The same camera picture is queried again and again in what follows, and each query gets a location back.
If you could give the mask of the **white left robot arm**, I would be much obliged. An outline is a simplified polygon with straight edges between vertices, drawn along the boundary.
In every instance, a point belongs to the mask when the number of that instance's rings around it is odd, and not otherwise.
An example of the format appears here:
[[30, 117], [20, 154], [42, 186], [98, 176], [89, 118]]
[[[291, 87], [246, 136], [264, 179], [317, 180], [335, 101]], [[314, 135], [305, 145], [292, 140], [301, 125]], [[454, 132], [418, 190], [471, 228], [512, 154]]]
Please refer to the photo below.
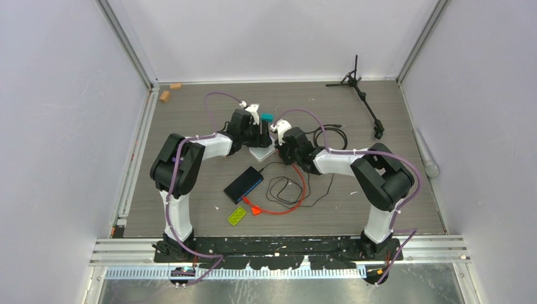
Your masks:
[[271, 119], [263, 118], [256, 105], [252, 104], [235, 110], [222, 130], [214, 130], [204, 136], [171, 133], [166, 138], [149, 171], [165, 212], [161, 251], [170, 253], [179, 262], [187, 262], [193, 257], [189, 196], [202, 163], [216, 157], [231, 156], [243, 146], [273, 148], [270, 123]]

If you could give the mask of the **white box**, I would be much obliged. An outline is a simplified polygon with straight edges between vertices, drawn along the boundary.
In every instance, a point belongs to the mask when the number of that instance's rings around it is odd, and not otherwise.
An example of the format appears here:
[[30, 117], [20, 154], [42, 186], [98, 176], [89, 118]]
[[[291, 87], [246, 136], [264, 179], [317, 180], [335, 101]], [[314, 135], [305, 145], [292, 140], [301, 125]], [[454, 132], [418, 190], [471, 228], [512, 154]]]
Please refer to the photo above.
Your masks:
[[275, 147], [269, 146], [267, 148], [249, 148], [249, 152], [258, 162], [263, 162], [275, 152]]

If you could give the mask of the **black network switch box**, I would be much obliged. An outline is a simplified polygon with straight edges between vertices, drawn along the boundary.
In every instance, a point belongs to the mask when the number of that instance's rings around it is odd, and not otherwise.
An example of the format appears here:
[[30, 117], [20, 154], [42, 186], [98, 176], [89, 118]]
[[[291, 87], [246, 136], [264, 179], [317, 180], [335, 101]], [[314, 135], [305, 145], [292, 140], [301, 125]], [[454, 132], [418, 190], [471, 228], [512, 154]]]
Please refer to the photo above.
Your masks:
[[263, 175], [250, 166], [224, 189], [224, 194], [234, 204], [238, 204], [243, 196], [247, 196], [263, 180]]

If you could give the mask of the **black power adapter with cord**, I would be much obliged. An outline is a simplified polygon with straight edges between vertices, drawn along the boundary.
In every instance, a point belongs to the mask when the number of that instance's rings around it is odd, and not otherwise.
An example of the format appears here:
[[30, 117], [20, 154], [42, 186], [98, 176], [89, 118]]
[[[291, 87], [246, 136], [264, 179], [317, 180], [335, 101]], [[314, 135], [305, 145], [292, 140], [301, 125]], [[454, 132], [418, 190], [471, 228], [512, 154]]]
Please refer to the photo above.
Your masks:
[[[284, 208], [290, 210], [292, 209], [292, 207], [297, 206], [302, 196], [304, 196], [304, 200], [301, 204], [301, 207], [311, 208], [315, 206], [319, 201], [323, 200], [326, 196], [329, 195], [331, 187], [334, 182], [334, 174], [331, 175], [326, 192], [323, 195], [321, 195], [319, 198], [315, 199], [309, 205], [304, 204], [305, 200], [307, 200], [311, 195], [310, 193], [311, 175], [309, 173], [306, 174], [305, 180], [306, 180], [306, 186], [304, 186], [301, 182], [297, 182], [283, 175], [273, 177], [268, 182], [267, 190], [265, 192], [265, 198], [269, 202], [277, 203], [283, 206]], [[298, 194], [296, 195], [295, 198], [289, 199], [289, 198], [282, 197], [282, 194], [286, 190], [293, 189], [293, 188], [298, 190]]]

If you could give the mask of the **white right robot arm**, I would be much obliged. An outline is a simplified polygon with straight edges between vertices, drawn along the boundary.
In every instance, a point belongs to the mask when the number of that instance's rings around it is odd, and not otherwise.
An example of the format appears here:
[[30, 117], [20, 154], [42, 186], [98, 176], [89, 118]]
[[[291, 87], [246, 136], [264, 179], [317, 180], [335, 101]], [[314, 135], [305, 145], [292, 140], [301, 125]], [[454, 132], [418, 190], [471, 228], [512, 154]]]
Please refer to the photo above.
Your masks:
[[400, 208], [421, 189], [422, 176], [406, 159], [392, 154], [377, 143], [368, 149], [340, 150], [315, 147], [299, 127], [272, 126], [275, 147], [287, 165], [297, 165], [306, 173], [354, 176], [371, 204], [359, 245], [370, 260], [387, 250]]

